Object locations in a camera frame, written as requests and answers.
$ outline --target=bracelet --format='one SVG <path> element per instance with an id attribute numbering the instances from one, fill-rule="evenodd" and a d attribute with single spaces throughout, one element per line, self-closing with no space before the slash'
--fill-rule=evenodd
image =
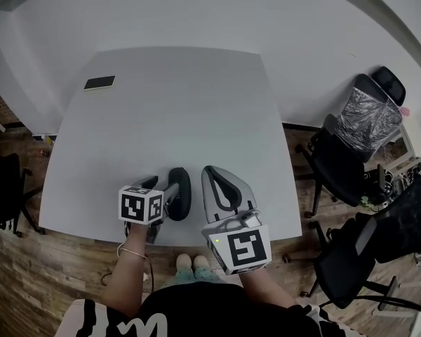
<path id="1" fill-rule="evenodd" d="M 122 247 L 123 246 L 123 244 L 120 244 L 119 245 L 119 247 L 117 247 L 117 257 L 118 258 L 120 258 L 120 250 L 122 250 L 122 251 L 126 251 L 126 252 L 130 252 L 130 253 L 132 253 L 133 255 L 136 255 L 136 256 L 139 256 L 139 257 L 142 257 L 144 260 L 147 260 L 147 257 L 146 256 L 144 256 L 144 255 L 142 255 L 142 254 L 140 254 L 140 253 L 137 253 L 137 252 L 134 252 L 134 251 L 131 251 L 131 250 L 128 250 L 128 249 L 125 249 L 124 247 Z"/>

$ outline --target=chair base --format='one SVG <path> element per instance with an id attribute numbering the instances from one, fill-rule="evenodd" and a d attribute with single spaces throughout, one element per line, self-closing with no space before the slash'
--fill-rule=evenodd
<path id="1" fill-rule="evenodd" d="M 25 176 L 31 176 L 32 172 L 30 170 L 28 170 L 27 168 L 23 169 L 22 172 L 22 176 L 20 178 L 21 183 L 22 183 L 22 189 L 25 186 Z M 39 234 L 45 234 L 45 230 L 43 228 L 40 228 L 38 226 L 36 226 L 36 223 L 34 222 L 34 220 L 32 219 L 31 215 L 29 214 L 27 207 L 25 206 L 27 201 L 29 199 L 31 199 L 33 196 L 35 196 L 36 194 L 40 193 L 40 191 L 42 191 L 43 186 L 37 187 L 29 192 L 26 192 L 23 194 L 22 196 L 22 202 L 20 205 L 20 212 L 23 213 L 23 216 L 25 216 L 25 218 L 27 219 L 29 225 L 33 228 L 34 231 L 36 231 Z M 17 231 L 17 226 L 19 223 L 19 217 L 20 217 L 20 213 L 17 215 L 17 217 L 14 218 L 14 222 L 13 222 L 13 234 L 15 234 L 17 237 L 22 237 L 22 233 L 21 231 Z"/>
<path id="2" fill-rule="evenodd" d="M 307 163 L 310 164 L 310 161 L 312 160 L 312 157 L 310 156 L 310 154 L 305 150 L 305 148 L 302 145 L 296 146 L 295 151 L 297 153 L 302 153 L 302 155 L 306 159 Z M 323 188 L 323 184 L 316 177 L 316 175 L 314 173 L 309 173 L 307 175 L 301 175 L 301 176 L 295 176 L 295 181 L 303 181 L 303 180 L 315 180 L 314 206 L 312 208 L 312 212 L 306 211 L 305 214 L 304 214 L 305 218 L 312 218 L 316 215 L 316 212 L 318 211 L 318 205 L 319 205 L 319 202 L 320 202 L 321 189 Z"/>
<path id="3" fill-rule="evenodd" d="M 318 283 L 318 280 L 316 280 L 314 282 L 314 285 L 312 286 L 310 292 L 306 292 L 306 291 L 301 291 L 300 292 L 300 297 L 302 298 L 311 298 L 312 295 L 314 294 L 314 292 L 318 289 L 320 283 Z"/>
<path id="4" fill-rule="evenodd" d="M 376 282 L 371 282 L 371 281 L 366 281 L 364 286 L 367 289 L 370 289 L 371 291 L 378 292 L 378 293 L 382 294 L 383 297 L 392 297 L 392 294 L 393 294 L 394 290 L 398 286 L 398 280 L 397 280 L 396 276 L 393 276 L 392 281 L 389 283 L 388 286 L 385 285 L 385 284 L 378 284 Z M 386 306 L 387 306 L 386 303 L 380 302 L 377 309 L 379 311 L 383 311 Z"/>

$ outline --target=black phone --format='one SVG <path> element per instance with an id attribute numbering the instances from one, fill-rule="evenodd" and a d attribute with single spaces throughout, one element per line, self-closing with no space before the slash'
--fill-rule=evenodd
<path id="1" fill-rule="evenodd" d="M 115 76 L 96 77 L 94 79 L 89 79 L 84 86 L 84 90 L 111 87 L 114 84 L 114 79 Z"/>

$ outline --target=person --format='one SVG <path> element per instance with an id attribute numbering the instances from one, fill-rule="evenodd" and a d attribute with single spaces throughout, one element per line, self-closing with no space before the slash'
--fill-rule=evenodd
<path id="1" fill-rule="evenodd" d="M 76 300 L 65 336 L 360 336 L 317 306 L 300 306 L 265 268 L 224 283 L 204 256 L 179 255 L 178 272 L 142 303 L 147 226 L 132 225 L 100 303 Z"/>

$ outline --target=fiducial marker cube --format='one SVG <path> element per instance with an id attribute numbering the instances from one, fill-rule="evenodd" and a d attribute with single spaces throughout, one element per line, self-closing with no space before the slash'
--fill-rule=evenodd
<path id="1" fill-rule="evenodd" d="M 207 240 L 226 275 L 256 270 L 272 261 L 266 225 L 210 234 Z"/>
<path id="2" fill-rule="evenodd" d="M 162 219 L 163 192 L 125 186 L 119 190 L 119 220 L 149 225 Z"/>

